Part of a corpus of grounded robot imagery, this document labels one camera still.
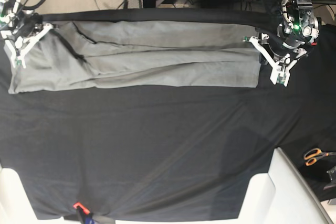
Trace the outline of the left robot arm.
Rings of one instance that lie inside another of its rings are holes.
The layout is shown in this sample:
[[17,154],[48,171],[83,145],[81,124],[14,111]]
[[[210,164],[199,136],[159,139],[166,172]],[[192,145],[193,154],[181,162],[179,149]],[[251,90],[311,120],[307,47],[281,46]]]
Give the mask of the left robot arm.
[[312,0],[278,0],[279,23],[275,31],[260,30],[245,37],[271,68],[270,81],[287,86],[290,71],[317,46],[321,19],[315,17]]

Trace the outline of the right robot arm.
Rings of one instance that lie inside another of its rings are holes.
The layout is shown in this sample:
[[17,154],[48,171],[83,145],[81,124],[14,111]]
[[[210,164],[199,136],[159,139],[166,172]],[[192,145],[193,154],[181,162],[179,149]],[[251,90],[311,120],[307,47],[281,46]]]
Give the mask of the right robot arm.
[[27,6],[29,0],[1,0],[1,39],[10,51],[13,68],[26,68],[25,57],[55,26],[43,21],[36,9],[45,0]]

